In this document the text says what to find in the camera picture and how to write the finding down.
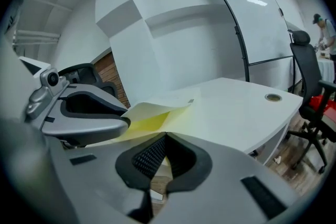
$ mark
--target table leg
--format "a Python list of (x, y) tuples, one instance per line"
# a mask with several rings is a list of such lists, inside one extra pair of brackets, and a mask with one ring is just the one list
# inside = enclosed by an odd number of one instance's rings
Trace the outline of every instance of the table leg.
[(289, 122), (281, 128), (281, 130), (275, 134), (270, 140), (265, 143), (265, 148), (261, 154), (257, 157), (257, 160), (265, 165), (268, 160), (273, 156), (275, 150), (279, 146), (281, 140), (287, 133)]

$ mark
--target chair headrest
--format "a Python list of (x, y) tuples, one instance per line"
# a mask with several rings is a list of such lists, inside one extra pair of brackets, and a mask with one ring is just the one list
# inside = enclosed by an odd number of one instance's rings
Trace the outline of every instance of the chair headrest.
[(310, 36), (305, 31), (293, 31), (292, 38), (297, 45), (308, 45), (310, 42)]

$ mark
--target baseball cap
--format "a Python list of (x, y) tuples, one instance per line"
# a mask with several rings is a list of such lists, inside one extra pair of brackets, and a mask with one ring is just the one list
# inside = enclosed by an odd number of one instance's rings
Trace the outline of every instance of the baseball cap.
[(320, 14), (315, 13), (314, 14), (314, 20), (313, 20), (313, 24), (316, 24), (319, 21), (319, 18), (321, 18)]

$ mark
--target white tablecloth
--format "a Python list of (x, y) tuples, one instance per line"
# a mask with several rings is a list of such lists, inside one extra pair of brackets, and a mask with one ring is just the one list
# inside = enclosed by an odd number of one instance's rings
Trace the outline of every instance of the white tablecloth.
[(318, 58), (319, 68), (322, 75), (322, 80), (334, 82), (335, 79), (335, 69), (332, 60)]

